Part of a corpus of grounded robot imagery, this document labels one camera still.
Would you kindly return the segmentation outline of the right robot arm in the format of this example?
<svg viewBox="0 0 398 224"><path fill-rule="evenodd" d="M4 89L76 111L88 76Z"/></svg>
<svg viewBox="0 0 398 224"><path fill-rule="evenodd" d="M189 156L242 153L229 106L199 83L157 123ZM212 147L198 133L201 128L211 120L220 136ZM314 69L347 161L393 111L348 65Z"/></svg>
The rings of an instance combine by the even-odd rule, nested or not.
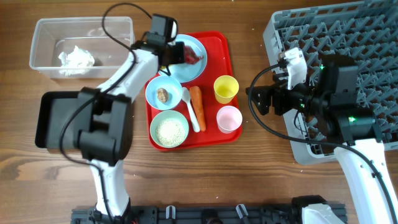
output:
<svg viewBox="0 0 398 224"><path fill-rule="evenodd" d="M397 223L397 197L386 167L382 133L372 110L356 104L358 66L347 55L325 55L315 88L303 83L287 89L287 81L256 86L269 72L259 72L246 88L254 119L271 134L289 141L333 148L351 191L360 223ZM326 141L290 137L274 131L258 117L295 109L314 116Z"/></svg>

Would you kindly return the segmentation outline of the yellow plastic cup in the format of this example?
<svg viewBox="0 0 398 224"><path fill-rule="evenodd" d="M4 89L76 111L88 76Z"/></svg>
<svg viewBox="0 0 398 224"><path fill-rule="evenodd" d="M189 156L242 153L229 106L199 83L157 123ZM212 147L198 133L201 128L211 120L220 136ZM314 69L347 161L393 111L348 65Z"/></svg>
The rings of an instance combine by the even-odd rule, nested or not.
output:
<svg viewBox="0 0 398 224"><path fill-rule="evenodd" d="M217 102L227 104L238 93L239 83L233 76L223 75L215 80L213 88Z"/></svg>

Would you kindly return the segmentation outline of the red snack wrapper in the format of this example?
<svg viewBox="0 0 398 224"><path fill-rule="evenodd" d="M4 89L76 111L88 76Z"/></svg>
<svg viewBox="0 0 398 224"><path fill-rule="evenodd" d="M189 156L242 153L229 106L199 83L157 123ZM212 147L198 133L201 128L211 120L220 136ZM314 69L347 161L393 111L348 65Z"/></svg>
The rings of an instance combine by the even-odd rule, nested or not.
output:
<svg viewBox="0 0 398 224"><path fill-rule="evenodd" d="M197 55L190 46L185 45L184 46L184 59L185 59L185 63L187 63L189 65L194 65L194 64L198 63L200 60L204 59L204 56Z"/></svg>

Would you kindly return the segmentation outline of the brown nut shell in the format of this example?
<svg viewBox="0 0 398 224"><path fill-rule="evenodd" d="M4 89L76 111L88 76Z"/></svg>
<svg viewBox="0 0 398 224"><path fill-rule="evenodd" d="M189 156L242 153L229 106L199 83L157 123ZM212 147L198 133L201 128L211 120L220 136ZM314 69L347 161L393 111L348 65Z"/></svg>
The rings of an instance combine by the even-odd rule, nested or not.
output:
<svg viewBox="0 0 398 224"><path fill-rule="evenodd" d="M166 103L169 100L169 93L164 88L159 88L157 90L157 98L161 103Z"/></svg>

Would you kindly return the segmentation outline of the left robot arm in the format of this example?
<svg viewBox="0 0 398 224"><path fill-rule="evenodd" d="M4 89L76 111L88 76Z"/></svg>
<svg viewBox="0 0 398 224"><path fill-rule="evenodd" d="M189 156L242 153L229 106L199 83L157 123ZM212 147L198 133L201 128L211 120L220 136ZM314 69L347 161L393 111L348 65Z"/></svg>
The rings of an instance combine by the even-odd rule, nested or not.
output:
<svg viewBox="0 0 398 224"><path fill-rule="evenodd" d="M95 180L96 223L129 223L131 200L125 188L124 158L132 144L132 103L161 67L187 61L183 42L138 41L115 74L96 89L83 88L73 117L73 143Z"/></svg>

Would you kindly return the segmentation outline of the green bowl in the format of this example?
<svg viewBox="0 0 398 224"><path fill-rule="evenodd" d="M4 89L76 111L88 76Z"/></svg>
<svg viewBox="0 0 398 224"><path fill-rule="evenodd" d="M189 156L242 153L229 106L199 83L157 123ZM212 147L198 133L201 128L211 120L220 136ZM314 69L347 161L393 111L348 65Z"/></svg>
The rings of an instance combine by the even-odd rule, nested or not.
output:
<svg viewBox="0 0 398 224"><path fill-rule="evenodd" d="M158 127L159 123L160 123L161 121L165 120L165 119L176 119L176 120L181 121L182 124L183 124L183 127L185 128L185 130L186 130L186 132L187 132L186 135L185 135L185 140L186 140L186 138L187 138L187 136L188 136L188 134L189 134L189 124L188 124L188 121L187 121L187 119L184 117L183 114L181 114L181 113L178 112L178 111L174 111L174 110L162 111L161 113L159 113L158 115L156 115L156 116L154 117L154 119L151 121L150 128L149 128L149 132L150 132L150 136L151 136L152 140L153 140L158 146L163 147L163 146L160 144L160 142L158 141L158 139L157 139L155 130L156 130L156 128Z"/></svg>

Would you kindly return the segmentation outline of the white tissue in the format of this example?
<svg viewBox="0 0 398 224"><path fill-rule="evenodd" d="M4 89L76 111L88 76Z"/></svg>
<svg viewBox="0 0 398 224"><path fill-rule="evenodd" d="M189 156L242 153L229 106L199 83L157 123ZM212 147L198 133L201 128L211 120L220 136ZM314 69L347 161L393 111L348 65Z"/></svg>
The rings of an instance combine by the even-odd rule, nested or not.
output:
<svg viewBox="0 0 398 224"><path fill-rule="evenodd" d="M62 64L62 69L59 73L65 76L84 75L88 73L90 68L95 64L95 59L92 54L87 50L79 48L77 45L72 53L66 54L62 52L58 58Z"/></svg>

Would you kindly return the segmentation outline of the pink plastic cup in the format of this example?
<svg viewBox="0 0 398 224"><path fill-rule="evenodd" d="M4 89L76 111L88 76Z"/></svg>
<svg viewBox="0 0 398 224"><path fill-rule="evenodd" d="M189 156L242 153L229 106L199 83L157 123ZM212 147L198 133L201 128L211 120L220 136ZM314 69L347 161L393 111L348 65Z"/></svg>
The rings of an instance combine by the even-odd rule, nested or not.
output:
<svg viewBox="0 0 398 224"><path fill-rule="evenodd" d="M224 106L217 112L216 122L222 133L230 134L241 126L243 116L236 107Z"/></svg>

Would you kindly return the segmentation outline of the orange carrot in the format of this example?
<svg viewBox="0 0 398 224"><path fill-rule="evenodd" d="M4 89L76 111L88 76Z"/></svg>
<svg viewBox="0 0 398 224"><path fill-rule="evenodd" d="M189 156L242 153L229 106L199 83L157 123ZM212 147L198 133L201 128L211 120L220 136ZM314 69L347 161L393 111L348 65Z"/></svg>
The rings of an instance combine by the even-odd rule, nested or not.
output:
<svg viewBox="0 0 398 224"><path fill-rule="evenodd" d="M197 116L200 131L206 131L205 113L203 109L202 93L198 86L189 89L193 109Z"/></svg>

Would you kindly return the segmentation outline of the white rice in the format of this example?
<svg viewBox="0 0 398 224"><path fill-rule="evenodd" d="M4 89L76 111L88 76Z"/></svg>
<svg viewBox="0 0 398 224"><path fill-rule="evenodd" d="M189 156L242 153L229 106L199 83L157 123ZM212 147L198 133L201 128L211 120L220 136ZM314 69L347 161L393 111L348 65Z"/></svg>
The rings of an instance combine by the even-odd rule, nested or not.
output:
<svg viewBox="0 0 398 224"><path fill-rule="evenodd" d="M159 123L155 133L163 147L176 147L184 142L187 132L181 121L165 119Z"/></svg>

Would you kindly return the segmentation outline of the light blue plate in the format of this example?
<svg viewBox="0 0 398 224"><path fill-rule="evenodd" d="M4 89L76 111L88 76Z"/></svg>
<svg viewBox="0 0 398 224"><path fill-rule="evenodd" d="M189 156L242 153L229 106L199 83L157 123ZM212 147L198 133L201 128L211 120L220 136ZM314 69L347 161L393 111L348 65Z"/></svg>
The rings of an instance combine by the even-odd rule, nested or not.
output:
<svg viewBox="0 0 398 224"><path fill-rule="evenodd" d="M162 67L159 75L170 75L180 83L190 82L199 77L206 68L208 60L206 49L198 39L186 34L178 34L175 39L176 42L183 42L185 45L190 46L197 55L204 56L204 59L194 65L181 63Z"/></svg>

